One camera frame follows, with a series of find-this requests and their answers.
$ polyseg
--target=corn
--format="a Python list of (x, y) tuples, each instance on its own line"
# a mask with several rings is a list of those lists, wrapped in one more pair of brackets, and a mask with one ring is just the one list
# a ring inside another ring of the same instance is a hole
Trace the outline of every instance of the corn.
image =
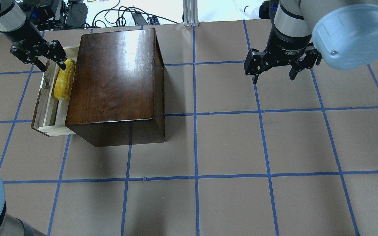
[(75, 65), (74, 61), (67, 59), (65, 61), (66, 69), (59, 70), (55, 87), (53, 89), (53, 95), (56, 99), (63, 101), (69, 100), (71, 96), (72, 80), (74, 78)]

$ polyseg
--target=drawer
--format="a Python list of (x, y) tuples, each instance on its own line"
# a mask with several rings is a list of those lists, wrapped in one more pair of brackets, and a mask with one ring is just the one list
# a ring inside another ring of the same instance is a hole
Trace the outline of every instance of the drawer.
[[(78, 49), (79, 47), (65, 47), (66, 57), (76, 63)], [(46, 136), (74, 134), (73, 131), (65, 127), (69, 100), (59, 101), (53, 96), (54, 81), (60, 68), (51, 60), (46, 62), (46, 68), (40, 84), (31, 128)]]

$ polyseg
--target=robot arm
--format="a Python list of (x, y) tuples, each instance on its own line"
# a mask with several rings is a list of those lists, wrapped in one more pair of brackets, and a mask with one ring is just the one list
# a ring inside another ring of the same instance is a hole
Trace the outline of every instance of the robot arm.
[(46, 66), (37, 58), (42, 55), (65, 70), (66, 53), (59, 41), (44, 40), (14, 0), (0, 0), (0, 32), (12, 42), (10, 52), (23, 63), (45, 71)]
[(339, 70), (378, 59), (378, 0), (270, 0), (260, 13), (272, 30), (265, 50), (251, 49), (244, 63), (254, 83), (275, 66), (291, 65), (294, 80), (321, 58)]

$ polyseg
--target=white floor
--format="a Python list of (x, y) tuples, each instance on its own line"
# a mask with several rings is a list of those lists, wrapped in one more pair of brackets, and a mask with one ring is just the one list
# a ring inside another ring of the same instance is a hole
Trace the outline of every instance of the white floor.
[[(94, 2), (84, 3), (88, 6), (87, 23), (92, 25), (94, 16), (104, 9), (110, 9), (117, 4), (117, 0), (96, 0)], [(253, 19), (251, 12), (254, 8), (262, 4), (261, 0), (208, 0), (198, 1), (198, 19), (199, 21), (236, 21)], [(158, 15), (176, 22), (182, 22), (183, 1), (182, 0), (121, 0), (119, 6), (137, 7), (147, 13)], [(107, 26), (114, 26), (106, 22), (104, 19), (105, 12), (99, 14), (96, 20), (103, 20)], [(110, 22), (117, 19), (117, 12), (111, 11), (106, 17)], [(135, 25), (130, 13), (125, 14), (126, 25)], [(159, 19), (160, 24), (170, 24), (171, 22)], [(98, 26), (103, 27), (102, 23), (97, 23)]]

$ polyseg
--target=open drawer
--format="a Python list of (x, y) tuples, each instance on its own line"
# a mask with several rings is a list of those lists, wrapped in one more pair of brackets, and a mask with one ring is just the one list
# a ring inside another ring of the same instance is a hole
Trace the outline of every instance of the open drawer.
[[(78, 49), (79, 47), (65, 47), (66, 57), (76, 63)], [(40, 84), (31, 128), (46, 136), (74, 134), (73, 131), (65, 127), (69, 100), (59, 101), (53, 96), (54, 81), (60, 68), (51, 60), (46, 62), (46, 68)]]

